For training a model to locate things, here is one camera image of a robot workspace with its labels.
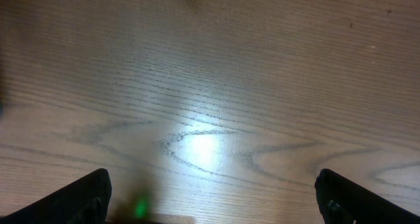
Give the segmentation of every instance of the wood grain pattern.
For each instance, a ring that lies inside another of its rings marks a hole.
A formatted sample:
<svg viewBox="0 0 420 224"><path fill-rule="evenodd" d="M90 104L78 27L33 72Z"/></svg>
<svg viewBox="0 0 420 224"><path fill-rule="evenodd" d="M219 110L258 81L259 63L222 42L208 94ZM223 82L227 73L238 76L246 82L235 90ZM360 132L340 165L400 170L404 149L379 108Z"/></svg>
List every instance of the wood grain pattern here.
<svg viewBox="0 0 420 224"><path fill-rule="evenodd" d="M322 168L420 214L420 0L0 6L0 215L96 168L111 214L322 223Z"/></svg>

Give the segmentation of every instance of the wooden table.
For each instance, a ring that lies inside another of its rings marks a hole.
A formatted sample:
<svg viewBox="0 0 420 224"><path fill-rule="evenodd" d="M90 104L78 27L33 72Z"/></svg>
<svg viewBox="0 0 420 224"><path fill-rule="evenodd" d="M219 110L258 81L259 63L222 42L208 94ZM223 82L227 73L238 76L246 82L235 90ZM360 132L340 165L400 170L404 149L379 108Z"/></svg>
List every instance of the wooden table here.
<svg viewBox="0 0 420 224"><path fill-rule="evenodd" d="M0 215L96 168L195 223L323 223L330 168L420 214L420 0L0 0Z"/></svg>

